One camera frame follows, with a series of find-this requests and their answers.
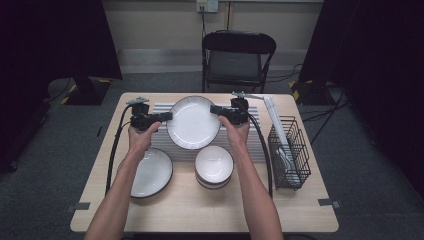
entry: gray carpet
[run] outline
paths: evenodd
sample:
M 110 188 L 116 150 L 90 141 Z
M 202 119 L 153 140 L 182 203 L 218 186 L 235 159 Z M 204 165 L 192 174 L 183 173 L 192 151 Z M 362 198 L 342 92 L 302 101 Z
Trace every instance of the gray carpet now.
M 273 71 L 270 75 L 289 73 Z M 82 239 L 82 234 L 70 230 L 72 213 L 65 209 L 79 201 L 120 95 L 196 93 L 201 91 L 200 79 L 200 72 L 125 74 L 124 81 L 112 83 L 101 106 L 60 105 L 65 94 L 52 100 L 44 124 L 18 160 L 18 171 L 0 175 L 0 239 Z M 56 80 L 49 92 L 52 96 L 60 94 L 66 84 L 67 79 Z M 211 87 L 209 92 L 233 90 Z M 337 88 L 331 92 L 335 99 L 341 93 Z M 291 94 L 288 80 L 267 84 L 265 93 Z M 319 113 L 310 111 L 329 109 L 329 106 L 298 107 L 303 119 Z M 315 138 L 325 119 L 305 122 L 310 140 Z M 341 207 L 335 209 L 340 225 L 337 232 L 308 236 L 424 239 L 423 201 L 397 167 L 373 146 L 366 124 L 349 105 L 335 112 L 312 146 L 330 198 L 339 201 Z M 181 236 L 142 234 L 138 238 Z M 287 239 L 308 238 L 288 235 Z

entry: plate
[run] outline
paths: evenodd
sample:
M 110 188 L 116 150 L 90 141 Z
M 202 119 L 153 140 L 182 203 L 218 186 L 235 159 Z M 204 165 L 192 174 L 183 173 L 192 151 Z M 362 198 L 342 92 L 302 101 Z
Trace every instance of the plate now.
M 209 99 L 189 96 L 172 108 L 173 119 L 166 122 L 169 137 L 185 149 L 200 149 L 211 143 L 219 132 L 218 115 L 210 112 Z
M 172 177 L 172 161 L 157 148 L 149 148 L 138 164 L 131 196 L 145 198 L 155 195 L 166 187 Z
M 197 154 L 195 166 L 198 180 L 208 185 L 220 185 L 231 177 L 234 163 L 227 150 L 209 146 Z

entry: hand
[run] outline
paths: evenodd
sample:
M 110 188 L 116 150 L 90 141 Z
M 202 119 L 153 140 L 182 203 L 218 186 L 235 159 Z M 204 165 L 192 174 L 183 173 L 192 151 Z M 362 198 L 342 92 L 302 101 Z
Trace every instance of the hand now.
M 144 132 L 139 132 L 136 128 L 130 126 L 128 128 L 128 136 L 130 141 L 128 152 L 133 152 L 137 156 L 140 156 L 140 160 L 142 160 L 144 157 L 144 152 L 152 144 L 152 134 L 156 132 L 160 124 L 160 122 L 155 122 Z
M 224 116 L 219 116 L 218 119 L 227 129 L 227 138 L 230 144 L 231 154 L 234 156 L 240 151 L 247 151 L 246 143 L 249 135 L 250 122 L 248 121 L 241 126 L 235 127 Z

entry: utensil holder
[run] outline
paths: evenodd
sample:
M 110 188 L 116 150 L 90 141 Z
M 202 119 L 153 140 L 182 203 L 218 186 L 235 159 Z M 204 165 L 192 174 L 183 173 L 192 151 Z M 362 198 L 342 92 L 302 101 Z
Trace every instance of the utensil holder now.
M 280 116 L 280 121 L 286 133 L 288 145 L 281 144 L 274 125 L 268 136 L 275 188 L 297 190 L 311 175 L 308 164 L 309 153 L 295 117 Z

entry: white plate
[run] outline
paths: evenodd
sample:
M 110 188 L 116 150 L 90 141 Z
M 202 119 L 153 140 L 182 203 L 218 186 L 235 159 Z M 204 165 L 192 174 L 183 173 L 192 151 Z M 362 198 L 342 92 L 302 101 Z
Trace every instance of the white plate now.
M 200 149 L 211 143 L 219 132 L 218 115 L 210 112 L 209 99 L 189 96 L 172 108 L 173 119 L 166 122 L 169 137 L 185 149 Z
M 152 196 L 164 189 L 171 177 L 172 161 L 168 155 L 157 148 L 149 148 L 138 164 L 131 196 Z
M 225 182 L 233 172 L 234 164 L 230 153 L 222 147 L 209 146 L 196 156 L 196 173 L 209 184 Z

